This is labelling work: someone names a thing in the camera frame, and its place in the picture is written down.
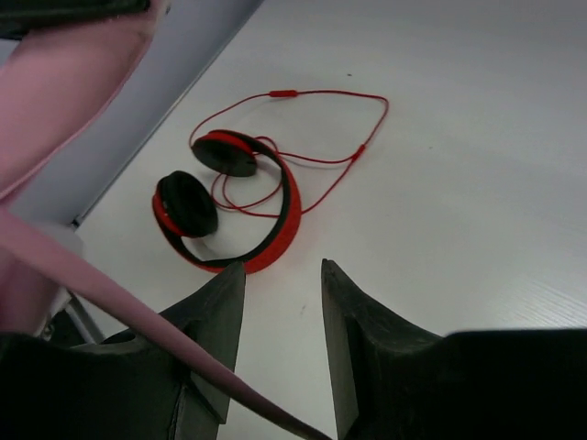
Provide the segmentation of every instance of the black plastic piece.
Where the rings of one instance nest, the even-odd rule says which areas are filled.
[[[581,439],[587,331],[503,330],[442,338],[322,265],[338,438]]]
[[[234,369],[245,272],[226,268],[161,313]],[[229,399],[125,331],[74,349],[0,335],[0,438],[214,440]]]
[[[146,11],[150,0],[3,0],[0,39],[22,39],[31,29]]]
[[[226,133],[248,145],[257,145],[259,141],[230,130],[215,130],[215,132]],[[192,152],[195,157],[210,170],[217,171],[232,177],[250,177],[257,172],[257,161],[255,157],[229,142],[221,140],[197,139],[192,145]]]

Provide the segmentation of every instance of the white surface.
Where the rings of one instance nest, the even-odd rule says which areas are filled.
[[[440,334],[587,325],[586,9],[267,0],[83,223],[87,258],[156,310],[195,291],[211,275],[173,253],[150,212],[163,175],[182,169],[210,182],[186,146],[192,127],[249,94],[343,88],[385,94],[393,110],[353,172],[304,217],[290,250],[249,277],[241,377],[335,434],[321,258]],[[266,134],[284,150],[333,159],[355,150],[379,111],[360,99],[301,97],[252,104],[208,129]],[[308,205],[338,171],[293,172]],[[246,202],[273,184],[261,174],[230,192]],[[223,214],[206,243],[233,255],[270,226]],[[122,328],[93,316],[108,334]],[[233,403],[218,438],[290,436]]]

